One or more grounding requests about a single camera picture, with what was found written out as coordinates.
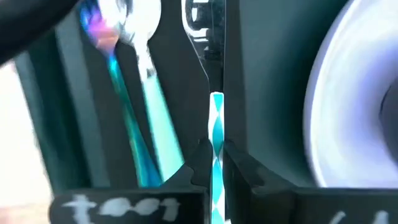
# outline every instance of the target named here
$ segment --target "dark divider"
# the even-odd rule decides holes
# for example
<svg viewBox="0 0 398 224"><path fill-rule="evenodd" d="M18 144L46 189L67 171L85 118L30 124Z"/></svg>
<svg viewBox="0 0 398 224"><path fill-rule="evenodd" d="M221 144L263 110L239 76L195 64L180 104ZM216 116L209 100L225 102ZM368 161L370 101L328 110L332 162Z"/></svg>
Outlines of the dark divider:
<svg viewBox="0 0 398 224"><path fill-rule="evenodd" d="M241 34L241 0L225 2L224 110L225 138L238 149L248 150L247 90L244 85L243 43Z"/></svg>
<svg viewBox="0 0 398 224"><path fill-rule="evenodd" d="M91 187L55 33L18 56L16 66L53 192Z"/></svg>

